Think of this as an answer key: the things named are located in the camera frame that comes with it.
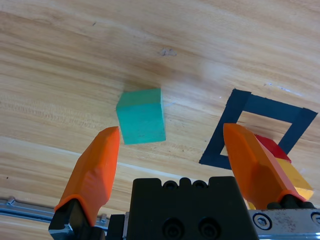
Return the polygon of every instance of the black screw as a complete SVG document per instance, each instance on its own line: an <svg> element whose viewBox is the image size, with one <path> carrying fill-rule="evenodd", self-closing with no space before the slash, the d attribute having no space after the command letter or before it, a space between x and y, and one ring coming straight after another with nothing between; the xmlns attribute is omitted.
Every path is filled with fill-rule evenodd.
<svg viewBox="0 0 320 240"><path fill-rule="evenodd" d="M167 240L180 240L184 235L184 226L180 220L171 217L163 224L163 235Z"/></svg>
<svg viewBox="0 0 320 240"><path fill-rule="evenodd" d="M201 180L194 181L192 186L196 187L197 189L205 189L208 187L208 185L204 181L201 181Z"/></svg>
<svg viewBox="0 0 320 240"><path fill-rule="evenodd" d="M215 240L219 237L220 227L215 220L205 217L199 223L199 231L205 239Z"/></svg>

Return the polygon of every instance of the bolt hole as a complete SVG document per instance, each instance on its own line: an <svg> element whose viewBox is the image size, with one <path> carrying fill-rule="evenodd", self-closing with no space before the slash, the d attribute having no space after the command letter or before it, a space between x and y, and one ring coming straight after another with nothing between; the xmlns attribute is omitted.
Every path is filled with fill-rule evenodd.
<svg viewBox="0 0 320 240"><path fill-rule="evenodd" d="M179 219L171 217L164 222L162 232L167 240L180 240L185 233L185 228Z"/></svg>
<svg viewBox="0 0 320 240"><path fill-rule="evenodd" d="M213 218L205 217L199 223L199 231L205 239L215 240L219 237L221 229Z"/></svg>

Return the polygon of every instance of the wood grain surface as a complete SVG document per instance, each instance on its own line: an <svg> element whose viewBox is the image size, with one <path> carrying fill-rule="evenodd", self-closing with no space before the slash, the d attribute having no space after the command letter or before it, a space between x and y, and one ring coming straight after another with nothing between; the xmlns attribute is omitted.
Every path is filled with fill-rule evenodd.
<svg viewBox="0 0 320 240"><path fill-rule="evenodd" d="M124 145L107 215L135 178L208 181L198 164L233 88L320 111L320 2L1 0L0 197L55 206L79 155L118 126L123 91L161 88L165 142ZM239 122L278 142L290 124ZM290 152L320 206L320 117ZM0 217L1 239L50 239L47 224Z"/></svg>

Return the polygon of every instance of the metal bracket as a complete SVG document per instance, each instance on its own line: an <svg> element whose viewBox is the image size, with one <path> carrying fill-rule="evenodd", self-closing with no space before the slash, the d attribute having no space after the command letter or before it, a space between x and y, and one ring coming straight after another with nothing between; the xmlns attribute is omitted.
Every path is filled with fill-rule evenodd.
<svg viewBox="0 0 320 240"><path fill-rule="evenodd" d="M320 209L248 211L259 239L320 239Z"/></svg>

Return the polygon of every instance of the metal rail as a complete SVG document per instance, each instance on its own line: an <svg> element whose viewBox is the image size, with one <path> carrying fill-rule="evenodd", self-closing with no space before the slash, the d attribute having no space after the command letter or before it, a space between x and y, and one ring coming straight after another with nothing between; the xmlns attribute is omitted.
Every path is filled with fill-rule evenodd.
<svg viewBox="0 0 320 240"><path fill-rule="evenodd" d="M252 224L261 240L320 239L320 209L249 210ZM50 223L54 216L52 207L18 202L14 197L0 199L0 215ZM123 238L127 237L129 213ZM109 219L105 214L97 217L95 225L108 231Z"/></svg>
<svg viewBox="0 0 320 240"><path fill-rule="evenodd" d="M54 213L53 207L19 202L13 196L9 199L0 199L0 215L50 223ZM108 225L109 219L106 214L96 218L95 226L102 228L105 232L108 230Z"/></svg>

